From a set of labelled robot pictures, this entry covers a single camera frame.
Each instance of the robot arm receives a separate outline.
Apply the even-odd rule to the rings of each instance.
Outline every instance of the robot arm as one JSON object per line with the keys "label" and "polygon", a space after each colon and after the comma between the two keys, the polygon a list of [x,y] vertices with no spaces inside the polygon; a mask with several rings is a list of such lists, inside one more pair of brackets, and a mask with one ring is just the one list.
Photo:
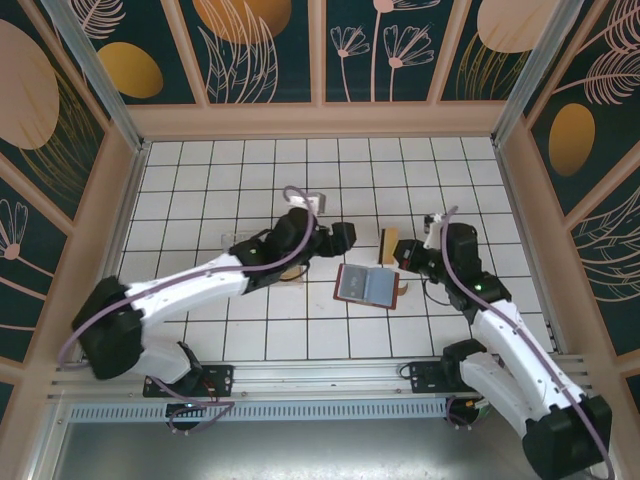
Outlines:
{"label": "robot arm", "polygon": [[[502,282],[482,271],[475,229],[452,223],[446,242],[456,277],[466,289],[512,319],[517,328],[458,288],[447,273],[440,250],[444,218],[425,216],[428,236],[424,244],[401,240],[394,256],[400,268],[420,273],[431,283],[443,284],[451,305],[471,325],[472,340],[444,349],[441,363],[448,382],[473,388],[505,417],[522,439],[527,459],[541,478],[563,478],[601,462],[602,455],[569,398],[587,414],[605,445],[609,444],[611,409],[601,396],[587,398],[561,371],[527,329]],[[521,332],[533,340],[532,348],[537,354]],[[496,360],[496,354],[502,363]],[[542,362],[551,365],[563,380],[563,391]]]}
{"label": "robot arm", "polygon": [[[105,307],[126,298],[135,296],[136,299],[80,335],[80,344],[95,377],[107,380],[125,372],[136,372],[159,378],[189,394],[200,381],[202,367],[187,345],[157,335],[154,327],[176,313],[272,285],[292,267],[308,266],[314,256],[333,257],[351,249],[356,241],[353,224],[334,223],[330,230],[319,226],[314,217],[312,234],[305,248],[289,262],[270,268],[269,265],[286,258],[300,245],[308,215],[304,208],[292,208],[273,230],[240,242],[228,252],[186,272],[129,285],[121,284],[115,277],[99,282],[73,321],[74,331]],[[235,269],[205,273],[220,267]],[[242,267],[252,269],[242,271]],[[189,277],[189,274],[193,274],[190,280],[175,282],[155,294],[138,298],[157,285]]]}

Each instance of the white connector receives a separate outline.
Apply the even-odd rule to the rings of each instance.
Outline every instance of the white connector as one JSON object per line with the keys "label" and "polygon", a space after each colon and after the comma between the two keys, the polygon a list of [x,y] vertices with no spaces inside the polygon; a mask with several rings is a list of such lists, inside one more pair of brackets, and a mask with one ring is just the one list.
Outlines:
{"label": "white connector", "polygon": [[[311,208],[316,217],[324,213],[327,197],[322,193],[309,193],[307,194]],[[307,204],[300,195],[289,194],[289,205],[292,207],[300,207],[307,210]]]}

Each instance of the open book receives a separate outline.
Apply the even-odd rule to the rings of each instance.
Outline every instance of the open book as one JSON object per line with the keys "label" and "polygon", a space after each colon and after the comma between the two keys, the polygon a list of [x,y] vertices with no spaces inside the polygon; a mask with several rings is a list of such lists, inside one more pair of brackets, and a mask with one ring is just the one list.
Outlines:
{"label": "open book", "polygon": [[400,275],[388,268],[363,267],[343,263],[333,298],[395,310]]}

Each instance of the black bracket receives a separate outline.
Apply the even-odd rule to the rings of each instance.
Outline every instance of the black bracket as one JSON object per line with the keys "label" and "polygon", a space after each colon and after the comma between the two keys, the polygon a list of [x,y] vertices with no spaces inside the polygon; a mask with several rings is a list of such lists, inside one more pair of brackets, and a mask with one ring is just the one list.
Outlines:
{"label": "black bracket", "polygon": [[[233,372],[233,365],[202,365],[202,381],[195,388],[189,392],[181,392],[180,389],[175,389],[175,391],[180,395],[195,398],[230,397],[233,388]],[[205,386],[206,383],[213,385],[215,391],[209,390]],[[149,377],[145,378],[142,396],[145,398],[170,397]]]}
{"label": "black bracket", "polygon": [[439,360],[411,362],[400,374],[411,382],[413,393],[475,393],[465,384],[453,384],[447,380],[442,363]]}

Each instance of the white tile floor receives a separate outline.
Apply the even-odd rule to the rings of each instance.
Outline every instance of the white tile floor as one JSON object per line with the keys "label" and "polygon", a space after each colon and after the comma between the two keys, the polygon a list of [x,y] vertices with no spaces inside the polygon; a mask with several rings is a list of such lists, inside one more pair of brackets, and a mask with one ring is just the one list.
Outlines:
{"label": "white tile floor", "polygon": [[[459,206],[479,234],[486,270],[500,275],[525,322],[553,351],[493,149],[487,138],[356,138],[166,142],[152,146],[123,255],[123,282],[191,268],[219,255],[222,235],[269,228],[286,213],[287,184],[327,196],[323,224],[353,222],[346,261],[375,265],[379,231],[424,238],[422,216]],[[177,315],[161,328],[202,361],[440,355],[470,337],[451,306],[408,280],[396,310],[333,299],[345,259],[312,261],[305,283],[273,286]],[[447,301],[442,287],[429,293]]]}

